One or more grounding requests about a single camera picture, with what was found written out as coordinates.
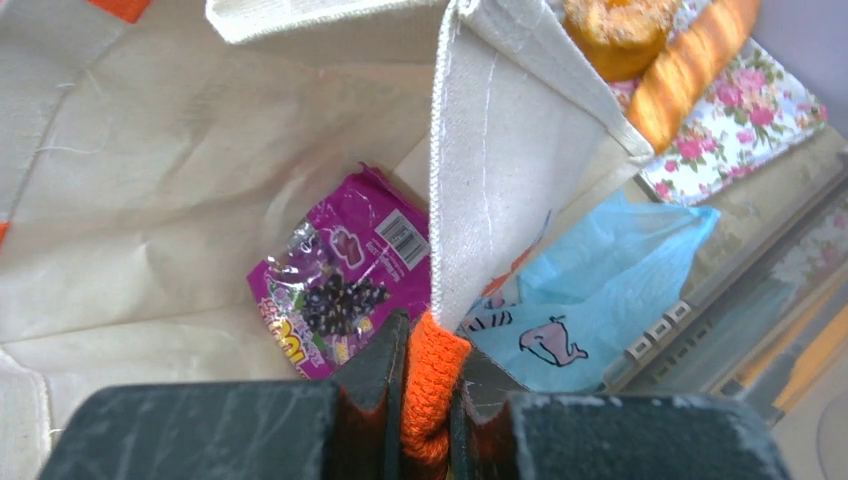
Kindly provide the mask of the bread baguette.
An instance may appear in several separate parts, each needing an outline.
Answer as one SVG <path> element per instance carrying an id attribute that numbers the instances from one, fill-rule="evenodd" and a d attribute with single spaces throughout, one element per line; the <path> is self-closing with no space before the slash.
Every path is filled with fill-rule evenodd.
<path id="1" fill-rule="evenodd" d="M 760 4 L 759 0 L 711 2 L 648 68 L 631 96 L 626 117 L 656 154 L 671 146 L 695 104 L 744 46 Z"/>

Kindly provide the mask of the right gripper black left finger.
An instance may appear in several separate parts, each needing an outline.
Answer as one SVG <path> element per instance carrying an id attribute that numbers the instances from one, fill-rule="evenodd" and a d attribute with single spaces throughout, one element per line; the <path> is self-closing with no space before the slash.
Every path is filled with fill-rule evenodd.
<path id="1" fill-rule="evenodd" d="M 392 312 L 324 380 L 110 387 L 74 413 L 44 479 L 397 479 L 409 319 Z"/>

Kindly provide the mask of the orange bundt cake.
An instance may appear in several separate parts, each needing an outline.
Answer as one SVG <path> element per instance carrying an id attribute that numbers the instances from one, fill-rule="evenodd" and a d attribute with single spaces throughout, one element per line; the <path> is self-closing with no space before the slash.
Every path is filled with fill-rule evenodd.
<path id="1" fill-rule="evenodd" d="M 665 48 L 676 0 L 567 0 L 563 26 L 609 83 L 640 77 Z"/>

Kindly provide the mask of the beige tote bag orange handles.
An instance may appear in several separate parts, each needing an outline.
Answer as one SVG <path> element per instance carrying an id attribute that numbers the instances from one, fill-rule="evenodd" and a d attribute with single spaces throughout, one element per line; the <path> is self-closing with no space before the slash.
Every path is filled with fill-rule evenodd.
<path id="1" fill-rule="evenodd" d="M 289 375 L 243 277 L 359 162 L 453 329 L 652 154 L 544 1 L 5 1 L 1 475 L 102 387 Z"/>

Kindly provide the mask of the grey transparent lidded box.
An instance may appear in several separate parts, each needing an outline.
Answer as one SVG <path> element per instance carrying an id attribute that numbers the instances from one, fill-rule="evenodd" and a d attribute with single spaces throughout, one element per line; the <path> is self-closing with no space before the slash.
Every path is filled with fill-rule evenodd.
<path id="1" fill-rule="evenodd" d="M 827 344 L 847 296 L 847 153 L 605 371 L 606 392 L 707 392 L 770 425 L 811 378 L 801 357 Z"/>

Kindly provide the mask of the purple candy packet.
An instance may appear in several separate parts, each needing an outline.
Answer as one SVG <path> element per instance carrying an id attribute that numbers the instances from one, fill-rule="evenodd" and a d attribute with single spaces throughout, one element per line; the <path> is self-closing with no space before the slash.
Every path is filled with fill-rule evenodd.
<path id="1" fill-rule="evenodd" d="M 362 351 L 392 310 L 411 319 L 426 310 L 429 252 L 426 214 L 362 166 L 246 281 L 285 357 L 302 376 L 323 379 Z"/>

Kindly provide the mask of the blue printed plastic bag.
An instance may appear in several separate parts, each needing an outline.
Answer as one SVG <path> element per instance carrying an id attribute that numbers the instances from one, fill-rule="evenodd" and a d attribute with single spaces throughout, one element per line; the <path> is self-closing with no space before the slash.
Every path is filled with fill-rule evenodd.
<path id="1" fill-rule="evenodd" d="M 592 392 L 682 293 L 718 210 L 632 203 L 618 191 L 470 313 L 471 342 L 533 391 Z"/>

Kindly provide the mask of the floral tray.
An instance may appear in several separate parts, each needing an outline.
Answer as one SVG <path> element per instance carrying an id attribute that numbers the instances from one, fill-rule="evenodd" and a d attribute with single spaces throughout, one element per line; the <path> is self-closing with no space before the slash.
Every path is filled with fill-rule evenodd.
<path id="1" fill-rule="evenodd" d="M 694 205 L 809 139 L 827 110 L 754 39 L 637 178 L 656 199 Z"/>

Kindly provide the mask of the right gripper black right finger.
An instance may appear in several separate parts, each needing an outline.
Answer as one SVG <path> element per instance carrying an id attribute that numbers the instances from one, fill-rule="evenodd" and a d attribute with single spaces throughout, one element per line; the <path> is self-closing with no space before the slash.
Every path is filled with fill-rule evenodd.
<path id="1" fill-rule="evenodd" d="M 709 395 L 537 393 L 473 352 L 450 410 L 456 479 L 788 479 L 769 428 Z"/>

